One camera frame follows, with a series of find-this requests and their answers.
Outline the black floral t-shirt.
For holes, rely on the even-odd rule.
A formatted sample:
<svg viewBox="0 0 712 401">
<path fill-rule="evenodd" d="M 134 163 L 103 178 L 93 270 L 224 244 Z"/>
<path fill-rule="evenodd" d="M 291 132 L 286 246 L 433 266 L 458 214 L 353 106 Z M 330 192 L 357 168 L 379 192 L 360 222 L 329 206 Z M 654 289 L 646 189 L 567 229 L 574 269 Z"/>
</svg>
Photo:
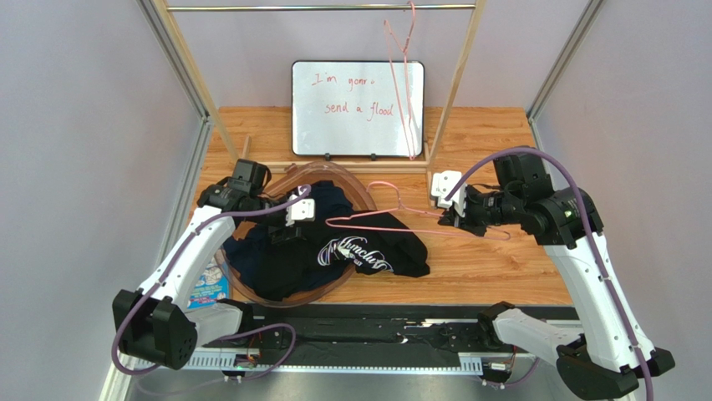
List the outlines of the black floral t-shirt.
<svg viewBox="0 0 712 401">
<path fill-rule="evenodd" d="M 241 274 L 242 282 L 263 299 L 281 301 L 334 282 L 350 266 L 367 276 L 430 274 L 425 244 L 393 215 L 359 217 L 344 224 L 336 228 L 321 222 L 303 228 L 294 240 L 270 242 L 254 270 Z"/>
</svg>

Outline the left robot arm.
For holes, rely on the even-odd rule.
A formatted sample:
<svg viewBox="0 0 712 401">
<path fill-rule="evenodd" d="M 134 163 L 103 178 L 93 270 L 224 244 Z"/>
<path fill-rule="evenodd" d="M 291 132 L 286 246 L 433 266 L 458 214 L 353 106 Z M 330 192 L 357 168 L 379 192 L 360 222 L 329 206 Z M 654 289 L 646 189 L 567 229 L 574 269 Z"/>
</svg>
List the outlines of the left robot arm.
<svg viewBox="0 0 712 401">
<path fill-rule="evenodd" d="M 222 299 L 192 309 L 191 294 L 240 222 L 292 228 L 314 218 L 309 184 L 296 185 L 274 200 L 263 193 L 271 178 L 266 165 L 239 159 L 231 175 L 201 192 L 187 228 L 150 276 L 134 291 L 117 293 L 111 358 L 120 372 L 134 376 L 160 367 L 179 370 L 197 348 L 242 338 L 247 306 Z"/>
</svg>

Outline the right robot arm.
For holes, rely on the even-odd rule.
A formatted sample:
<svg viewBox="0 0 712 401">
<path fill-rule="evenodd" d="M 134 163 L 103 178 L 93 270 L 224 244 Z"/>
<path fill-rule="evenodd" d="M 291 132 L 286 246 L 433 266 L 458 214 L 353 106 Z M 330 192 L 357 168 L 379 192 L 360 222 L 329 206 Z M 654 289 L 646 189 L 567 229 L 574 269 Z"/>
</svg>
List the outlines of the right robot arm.
<svg viewBox="0 0 712 401">
<path fill-rule="evenodd" d="M 468 174 L 434 174 L 430 195 L 440 224 L 484 236 L 489 228 L 517 225 L 532 236 L 557 268 L 581 323 L 556 327 L 509 302 L 478 316 L 482 346 L 520 348 L 552 365 L 582 400 L 621 399 L 639 388 L 654 398 L 654 378 L 674 365 L 638 324 L 608 256 L 598 208 L 561 162 L 531 147 L 488 157 L 498 187 L 482 192 Z"/>
</svg>

